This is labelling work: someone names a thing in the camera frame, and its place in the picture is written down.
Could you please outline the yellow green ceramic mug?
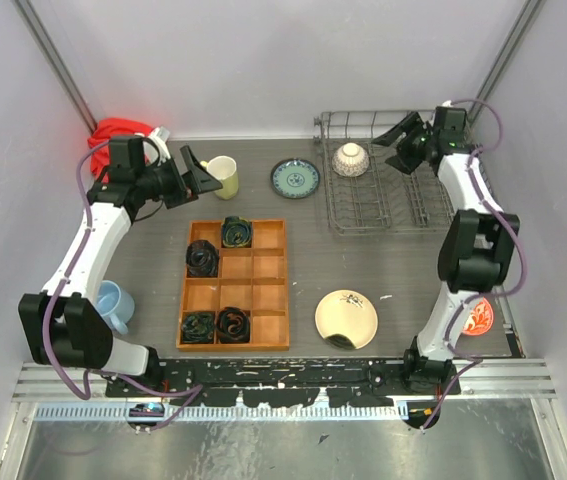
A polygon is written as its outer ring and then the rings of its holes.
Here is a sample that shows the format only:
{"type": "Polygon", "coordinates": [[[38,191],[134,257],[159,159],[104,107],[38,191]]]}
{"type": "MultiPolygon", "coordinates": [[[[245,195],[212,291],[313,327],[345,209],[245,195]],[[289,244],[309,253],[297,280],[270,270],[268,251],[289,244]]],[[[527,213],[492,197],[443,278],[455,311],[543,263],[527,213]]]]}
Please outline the yellow green ceramic mug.
{"type": "Polygon", "coordinates": [[[238,169],[236,161],[229,156],[217,156],[209,161],[203,161],[205,170],[222,184],[215,195],[222,200],[230,200],[239,190],[238,169]]]}

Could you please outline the white purple patterned bowl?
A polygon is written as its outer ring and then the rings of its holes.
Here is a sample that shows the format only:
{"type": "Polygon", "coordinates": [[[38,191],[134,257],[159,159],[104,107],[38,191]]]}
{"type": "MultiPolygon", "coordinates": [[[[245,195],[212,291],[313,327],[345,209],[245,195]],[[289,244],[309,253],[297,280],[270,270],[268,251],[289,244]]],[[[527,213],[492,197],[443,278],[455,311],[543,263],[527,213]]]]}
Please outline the white purple patterned bowl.
{"type": "Polygon", "coordinates": [[[342,177],[356,178],[363,175],[370,164],[367,151],[357,143],[340,146],[332,158],[332,169],[342,177]]]}

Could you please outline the blue green patterned plate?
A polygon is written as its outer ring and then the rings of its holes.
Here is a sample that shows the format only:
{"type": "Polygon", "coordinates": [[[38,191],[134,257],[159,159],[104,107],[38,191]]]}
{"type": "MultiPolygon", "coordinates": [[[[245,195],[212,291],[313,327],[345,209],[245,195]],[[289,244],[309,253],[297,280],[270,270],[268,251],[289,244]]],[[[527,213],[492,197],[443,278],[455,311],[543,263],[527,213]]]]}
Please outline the blue green patterned plate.
{"type": "Polygon", "coordinates": [[[287,199],[311,196],[320,184],[317,167],[308,160],[290,158],[278,162],[270,173],[273,190],[287,199]]]}

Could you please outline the red orange patterned bowl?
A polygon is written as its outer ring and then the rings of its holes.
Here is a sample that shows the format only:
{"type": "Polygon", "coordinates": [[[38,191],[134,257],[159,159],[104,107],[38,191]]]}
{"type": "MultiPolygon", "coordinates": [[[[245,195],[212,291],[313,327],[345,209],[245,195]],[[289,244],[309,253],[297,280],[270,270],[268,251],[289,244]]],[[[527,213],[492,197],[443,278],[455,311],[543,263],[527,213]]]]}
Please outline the red orange patterned bowl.
{"type": "Polygon", "coordinates": [[[491,303],[483,297],[470,312],[462,334],[466,336],[482,336],[491,330],[493,324],[493,307],[491,303]]]}

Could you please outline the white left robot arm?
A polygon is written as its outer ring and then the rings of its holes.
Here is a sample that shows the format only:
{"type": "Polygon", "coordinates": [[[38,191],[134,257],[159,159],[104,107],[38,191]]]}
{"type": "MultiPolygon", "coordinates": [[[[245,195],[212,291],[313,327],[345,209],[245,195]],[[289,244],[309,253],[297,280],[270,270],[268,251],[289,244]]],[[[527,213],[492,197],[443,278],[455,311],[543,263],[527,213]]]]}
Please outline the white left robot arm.
{"type": "Polygon", "coordinates": [[[112,257],[148,201],[168,209],[221,189],[196,159],[180,150],[186,170],[174,159],[146,161],[145,149],[158,142],[139,135],[114,136],[90,149],[109,153],[107,180],[91,187],[77,183],[83,217],[68,252],[38,293],[24,294],[18,314],[35,363],[49,365],[67,381],[70,368],[119,378],[141,396],[157,393],[163,368],[157,351],[117,338],[96,309],[97,294],[112,257]]]}

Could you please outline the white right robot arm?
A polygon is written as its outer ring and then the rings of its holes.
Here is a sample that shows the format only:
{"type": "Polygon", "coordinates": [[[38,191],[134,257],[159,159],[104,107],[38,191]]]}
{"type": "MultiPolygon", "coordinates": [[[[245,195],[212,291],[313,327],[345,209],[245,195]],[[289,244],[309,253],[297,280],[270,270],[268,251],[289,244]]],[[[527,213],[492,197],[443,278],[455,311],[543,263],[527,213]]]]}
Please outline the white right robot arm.
{"type": "Polygon", "coordinates": [[[403,356],[401,381],[415,394],[449,382],[470,311],[503,284],[518,253],[520,219],[498,205],[483,180],[482,149],[468,140],[463,105],[461,100],[448,101],[435,108],[429,121],[410,112],[373,140],[393,149],[385,162],[402,174],[429,165],[454,211],[437,260],[439,295],[403,356]]]}

